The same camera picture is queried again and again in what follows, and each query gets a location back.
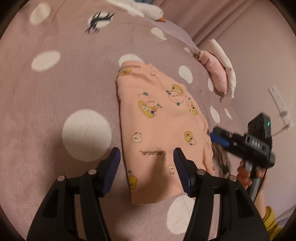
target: electrical outlet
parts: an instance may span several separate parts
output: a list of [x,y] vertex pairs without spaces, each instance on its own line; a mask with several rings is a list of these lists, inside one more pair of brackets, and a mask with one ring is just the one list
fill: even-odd
[[268,88],[268,91],[270,92],[276,106],[278,107],[278,110],[280,112],[280,115],[282,116],[285,126],[287,128],[287,130],[291,127],[293,127],[293,122],[291,120],[289,111],[286,107],[286,105],[283,102],[283,99],[281,98],[280,94],[279,94],[279,90],[277,89],[277,87],[273,84],[272,86],[270,86]]

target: peach fabric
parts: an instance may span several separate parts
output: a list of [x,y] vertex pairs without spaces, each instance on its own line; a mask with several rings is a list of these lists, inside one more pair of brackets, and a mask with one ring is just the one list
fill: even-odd
[[219,92],[226,92],[229,88],[227,74],[219,60],[207,51],[200,51],[198,58],[200,63],[210,73],[215,89]]
[[173,161],[176,147],[198,168],[214,173],[208,124],[184,85],[137,61],[122,64],[117,85],[133,204],[183,193]]

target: cartoon duck print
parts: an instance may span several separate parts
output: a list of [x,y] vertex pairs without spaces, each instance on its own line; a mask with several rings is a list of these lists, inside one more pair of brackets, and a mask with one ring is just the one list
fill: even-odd
[[185,97],[186,99],[186,108],[187,110],[193,114],[193,115],[197,115],[197,109],[196,107],[194,106],[193,102],[190,100],[191,98],[190,97]]
[[98,32],[102,27],[107,26],[113,19],[113,14],[110,15],[109,12],[97,12],[89,19],[89,28],[85,33],[89,34],[90,30],[93,30],[92,34]]
[[162,108],[157,99],[147,92],[139,94],[138,97],[140,99],[139,108],[148,118],[154,117],[157,114],[158,108]]
[[131,173],[131,170],[128,170],[128,182],[131,190],[137,187],[138,179]]
[[141,142],[142,141],[142,133],[136,132],[135,134],[133,134],[133,136],[131,137],[131,141],[132,142]]
[[184,133],[184,136],[185,136],[185,141],[187,141],[189,143],[189,145],[191,145],[191,146],[196,145],[196,140],[193,138],[192,132],[187,131]]
[[119,72],[119,75],[129,75],[131,72],[131,69],[122,69],[120,72]]
[[173,165],[169,165],[168,166],[168,171],[170,174],[174,174],[175,173],[175,167]]
[[183,89],[179,85],[172,85],[170,91],[166,91],[170,101],[176,103],[179,106],[184,102]]

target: curtain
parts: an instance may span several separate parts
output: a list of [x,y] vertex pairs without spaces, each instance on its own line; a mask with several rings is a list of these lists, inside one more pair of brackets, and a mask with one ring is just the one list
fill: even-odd
[[218,38],[256,0],[154,0],[164,17],[183,28],[199,46]]

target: wall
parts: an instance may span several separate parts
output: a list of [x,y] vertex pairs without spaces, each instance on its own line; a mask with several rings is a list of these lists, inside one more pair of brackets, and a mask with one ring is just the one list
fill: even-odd
[[267,90],[273,83],[294,121],[294,128],[274,137],[276,165],[265,187],[267,205],[278,216],[296,204],[296,36],[279,11],[260,0],[216,40],[237,76],[232,105],[243,126],[262,111],[271,117],[273,133],[284,126]]

